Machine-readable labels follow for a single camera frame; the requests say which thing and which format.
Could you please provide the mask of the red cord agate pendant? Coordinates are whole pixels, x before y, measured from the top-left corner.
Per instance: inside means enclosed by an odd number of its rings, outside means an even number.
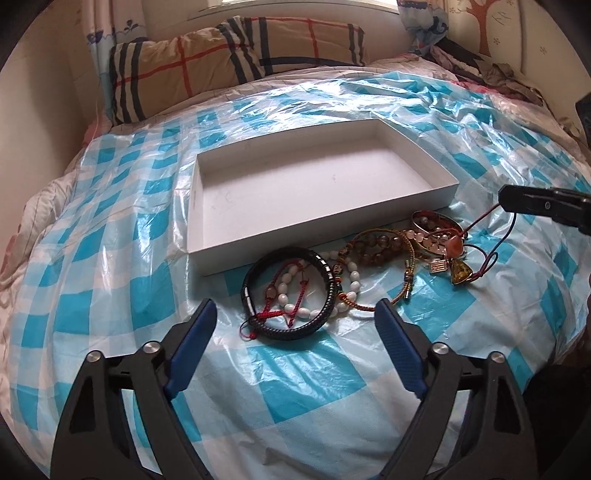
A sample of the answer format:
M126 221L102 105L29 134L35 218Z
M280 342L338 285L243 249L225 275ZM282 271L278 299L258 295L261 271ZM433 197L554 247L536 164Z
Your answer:
M425 236L425 239L443 241L443 258L448 265L450 280L454 286L474 283L477 280L483 278L499 260L499 249L509 239L509 236L513 232L516 225L516 213L512 214L509 227L507 228L504 235L496 241L491 249L485 250L480 245L468 243L467 240L471 230L481 221L490 217L494 212L499 210L500 207L501 205L499 203L494 204L466 227L458 226L440 228L439 230L430 231ZM482 256L482 262L476 270L470 267L464 260L467 252L470 250L475 250Z

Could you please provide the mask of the white shallow cardboard box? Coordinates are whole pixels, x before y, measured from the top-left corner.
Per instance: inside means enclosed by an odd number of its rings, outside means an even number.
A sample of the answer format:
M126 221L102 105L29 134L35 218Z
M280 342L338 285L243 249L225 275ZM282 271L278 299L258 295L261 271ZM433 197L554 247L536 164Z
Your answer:
M197 155L187 252L201 275L451 204L458 179L380 119L264 134Z

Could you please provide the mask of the dark clothes pile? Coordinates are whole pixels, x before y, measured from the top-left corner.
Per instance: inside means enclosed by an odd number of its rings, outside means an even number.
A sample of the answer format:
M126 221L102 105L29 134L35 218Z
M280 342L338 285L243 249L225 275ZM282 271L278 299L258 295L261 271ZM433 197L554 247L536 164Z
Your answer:
M542 92L520 71L507 63L498 63L472 53L448 38L432 45L427 58L458 79L487 87L510 98L547 106Z

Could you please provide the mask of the tree decorated wardrobe panel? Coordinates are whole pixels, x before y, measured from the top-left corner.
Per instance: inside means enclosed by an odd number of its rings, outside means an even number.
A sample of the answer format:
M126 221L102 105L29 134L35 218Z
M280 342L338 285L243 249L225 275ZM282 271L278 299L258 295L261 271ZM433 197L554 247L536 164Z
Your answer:
M447 1L445 7L451 40L511 65L538 87L556 117L579 121L575 104L590 92L590 74L538 2Z

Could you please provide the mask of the right patterned curtain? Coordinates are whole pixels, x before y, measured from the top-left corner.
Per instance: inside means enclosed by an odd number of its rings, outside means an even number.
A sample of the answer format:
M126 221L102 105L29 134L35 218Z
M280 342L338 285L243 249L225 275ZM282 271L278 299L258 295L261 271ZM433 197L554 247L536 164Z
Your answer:
M414 37L413 53L425 56L432 46L447 36L449 19L444 1L398 0L397 5L403 25Z

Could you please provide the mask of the patterned curtain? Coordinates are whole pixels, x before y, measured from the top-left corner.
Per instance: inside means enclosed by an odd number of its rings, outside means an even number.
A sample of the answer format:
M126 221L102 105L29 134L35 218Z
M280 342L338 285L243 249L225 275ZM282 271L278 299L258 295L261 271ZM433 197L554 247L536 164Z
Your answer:
M110 52L115 45L147 37L140 0L83 0L82 26L101 82L108 79Z
M447 36L449 19L444 1L398 0L397 5L403 25L414 37L413 53L425 56L432 46Z

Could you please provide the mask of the plaid pillow left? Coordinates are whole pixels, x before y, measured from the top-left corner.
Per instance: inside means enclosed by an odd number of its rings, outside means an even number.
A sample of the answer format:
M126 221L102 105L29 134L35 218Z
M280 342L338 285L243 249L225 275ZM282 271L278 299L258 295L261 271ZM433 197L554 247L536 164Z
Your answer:
M264 77L239 17L161 41L120 43L110 54L113 122L144 121L184 100Z

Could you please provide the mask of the plaid pillow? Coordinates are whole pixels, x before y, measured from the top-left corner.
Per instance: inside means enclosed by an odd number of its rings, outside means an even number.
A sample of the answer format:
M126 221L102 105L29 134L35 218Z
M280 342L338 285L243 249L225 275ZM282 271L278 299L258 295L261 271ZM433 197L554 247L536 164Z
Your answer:
M264 77L239 17L161 41L120 43L110 54L113 122L144 121L184 100Z
M352 23L301 17L233 16L221 26L264 76L369 61L365 31Z

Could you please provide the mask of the plaid pillow right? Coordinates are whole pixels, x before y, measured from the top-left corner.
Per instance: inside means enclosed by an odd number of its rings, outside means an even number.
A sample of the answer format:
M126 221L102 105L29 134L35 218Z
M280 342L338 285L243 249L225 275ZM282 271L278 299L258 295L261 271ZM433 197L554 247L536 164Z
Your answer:
M221 26L264 76L369 61L365 31L352 23L301 17L233 16Z

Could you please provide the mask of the left patterned curtain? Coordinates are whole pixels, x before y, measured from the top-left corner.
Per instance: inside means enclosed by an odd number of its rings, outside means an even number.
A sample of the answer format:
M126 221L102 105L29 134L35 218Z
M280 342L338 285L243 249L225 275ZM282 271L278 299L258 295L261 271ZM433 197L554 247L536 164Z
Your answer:
M115 45L147 37L140 0L83 0L82 26L101 82L108 79L110 52Z

